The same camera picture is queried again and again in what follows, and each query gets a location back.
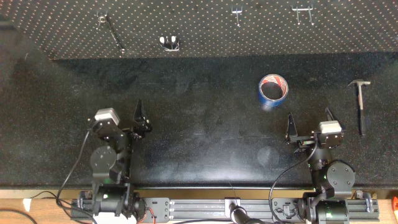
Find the black countertop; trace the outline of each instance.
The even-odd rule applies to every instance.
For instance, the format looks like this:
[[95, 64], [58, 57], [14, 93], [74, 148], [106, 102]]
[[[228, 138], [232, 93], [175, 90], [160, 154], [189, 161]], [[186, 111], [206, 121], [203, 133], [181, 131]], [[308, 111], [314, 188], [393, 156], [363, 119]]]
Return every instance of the black countertop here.
[[[0, 187], [58, 187], [72, 167], [88, 123], [113, 107], [131, 121], [142, 99], [153, 132], [136, 144], [132, 181], [142, 188], [270, 187], [305, 158], [283, 144], [287, 113], [307, 135], [325, 121], [329, 106], [345, 124], [333, 151], [356, 169], [355, 187], [398, 186], [398, 54], [273, 55], [231, 58], [86, 59], [48, 61], [2, 54], [0, 86]], [[260, 107], [259, 80], [283, 76], [285, 102]], [[363, 90], [368, 135], [357, 125], [356, 78]], [[90, 137], [67, 187], [90, 186]], [[308, 167], [279, 182], [311, 187]]]

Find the wooden surface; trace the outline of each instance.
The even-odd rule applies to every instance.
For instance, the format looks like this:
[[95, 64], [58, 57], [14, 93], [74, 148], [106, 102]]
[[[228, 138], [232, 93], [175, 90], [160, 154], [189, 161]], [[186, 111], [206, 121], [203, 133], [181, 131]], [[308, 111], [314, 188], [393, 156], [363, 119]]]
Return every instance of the wooden surface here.
[[[0, 208], [11, 208], [25, 212], [22, 199], [0, 199]], [[391, 200], [379, 200], [380, 208], [380, 224], [383, 223], [397, 223], [394, 213], [392, 211]], [[75, 223], [64, 214], [62, 209], [58, 208], [54, 199], [33, 199], [30, 205], [30, 212], [28, 214], [38, 224], [51, 223]], [[0, 212], [0, 223], [31, 223], [26, 217], [9, 212]]]

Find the roll of tape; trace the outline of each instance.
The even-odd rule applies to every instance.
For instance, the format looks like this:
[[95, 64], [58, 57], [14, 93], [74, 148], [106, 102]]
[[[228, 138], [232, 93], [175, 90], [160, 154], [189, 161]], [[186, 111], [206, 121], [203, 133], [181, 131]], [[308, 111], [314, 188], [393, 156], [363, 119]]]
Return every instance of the roll of tape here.
[[[278, 86], [282, 90], [282, 97], [281, 98], [273, 100], [273, 99], [268, 98], [262, 92], [261, 87], [264, 84], [268, 83], [268, 82], [273, 82], [273, 83], [278, 84]], [[289, 92], [289, 87], [287, 86], [287, 82], [280, 75], [276, 75], [276, 74], [266, 75], [264, 78], [261, 79], [261, 81], [259, 83], [259, 99], [260, 99], [260, 102], [262, 104], [270, 106], [270, 107], [280, 105], [285, 100], [288, 92]]]

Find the claw hammer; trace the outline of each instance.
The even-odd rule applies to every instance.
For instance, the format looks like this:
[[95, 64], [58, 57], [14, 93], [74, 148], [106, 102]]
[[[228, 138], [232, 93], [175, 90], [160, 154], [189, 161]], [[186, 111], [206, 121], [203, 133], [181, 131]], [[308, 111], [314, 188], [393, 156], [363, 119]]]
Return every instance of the claw hammer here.
[[358, 119], [359, 119], [359, 134], [364, 136], [365, 135], [365, 114], [363, 111], [363, 101], [362, 101], [362, 86], [363, 85], [370, 85], [370, 81], [364, 81], [362, 79], [353, 80], [351, 83], [348, 84], [356, 84], [358, 88]]

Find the pegboard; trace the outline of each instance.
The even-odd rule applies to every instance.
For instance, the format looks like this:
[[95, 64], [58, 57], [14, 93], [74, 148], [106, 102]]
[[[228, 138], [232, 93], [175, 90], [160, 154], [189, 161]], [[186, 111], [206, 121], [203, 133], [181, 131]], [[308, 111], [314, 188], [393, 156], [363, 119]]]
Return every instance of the pegboard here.
[[[293, 7], [312, 5], [312, 26]], [[242, 7], [240, 27], [231, 13]], [[108, 12], [121, 43], [98, 26]], [[0, 0], [0, 13], [51, 59], [398, 51], [398, 3], [373, 0]], [[180, 51], [159, 37], [176, 35]]]

